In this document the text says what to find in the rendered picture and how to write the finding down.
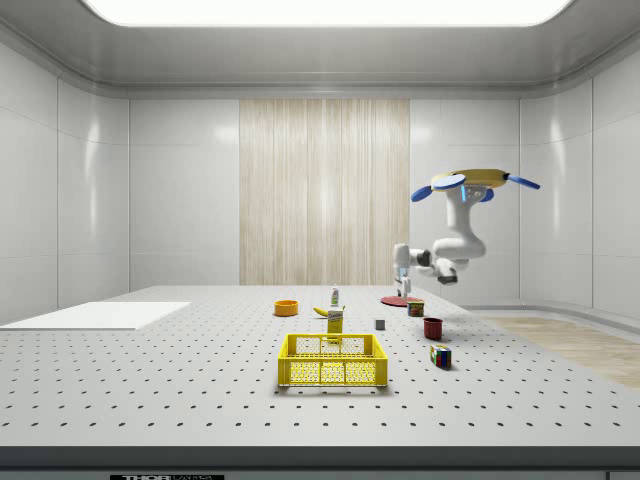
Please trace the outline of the drone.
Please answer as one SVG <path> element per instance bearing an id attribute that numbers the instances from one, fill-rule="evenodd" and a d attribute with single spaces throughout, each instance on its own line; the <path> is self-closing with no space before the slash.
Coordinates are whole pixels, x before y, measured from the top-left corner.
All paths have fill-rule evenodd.
<path id="1" fill-rule="evenodd" d="M 493 190 L 501 187 L 507 181 L 512 181 L 535 190 L 540 189 L 540 185 L 533 181 L 499 169 L 456 170 L 434 176 L 429 185 L 421 187 L 411 195 L 411 201 L 421 201 L 427 198 L 433 191 L 445 191 L 460 186 L 479 186 L 486 189 L 486 193 L 481 199 L 481 202 L 488 202 L 494 197 Z"/>

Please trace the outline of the yellow basket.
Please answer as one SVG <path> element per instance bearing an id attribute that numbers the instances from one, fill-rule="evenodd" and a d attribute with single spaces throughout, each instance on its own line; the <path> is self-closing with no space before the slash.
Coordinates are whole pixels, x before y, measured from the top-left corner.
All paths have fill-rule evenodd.
<path id="1" fill-rule="evenodd" d="M 373 334 L 287 334 L 280 386 L 386 386 L 388 357 Z"/>

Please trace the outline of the white board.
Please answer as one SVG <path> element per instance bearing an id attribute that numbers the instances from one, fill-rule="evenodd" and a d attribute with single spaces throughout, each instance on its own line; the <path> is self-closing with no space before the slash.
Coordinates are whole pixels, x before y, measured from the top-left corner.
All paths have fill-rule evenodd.
<path id="1" fill-rule="evenodd" d="M 88 302 L 0 326 L 0 330 L 138 330 L 189 302 Z"/>

